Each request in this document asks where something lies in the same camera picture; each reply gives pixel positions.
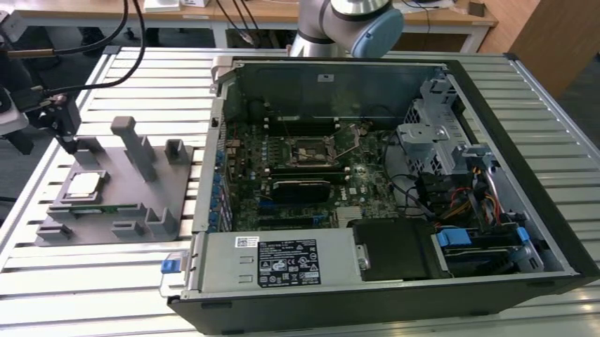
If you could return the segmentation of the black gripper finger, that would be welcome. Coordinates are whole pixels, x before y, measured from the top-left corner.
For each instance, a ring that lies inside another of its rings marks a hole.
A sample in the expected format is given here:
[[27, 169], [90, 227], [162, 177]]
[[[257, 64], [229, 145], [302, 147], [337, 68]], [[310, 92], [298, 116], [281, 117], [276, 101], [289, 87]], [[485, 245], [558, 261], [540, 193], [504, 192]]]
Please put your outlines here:
[[30, 155], [32, 153], [35, 144], [30, 136], [22, 130], [7, 133], [6, 139], [18, 149], [19, 153], [24, 155]]
[[54, 95], [42, 107], [39, 128], [52, 135], [68, 154], [78, 151], [77, 133], [81, 127], [81, 111], [75, 99], [68, 94]]

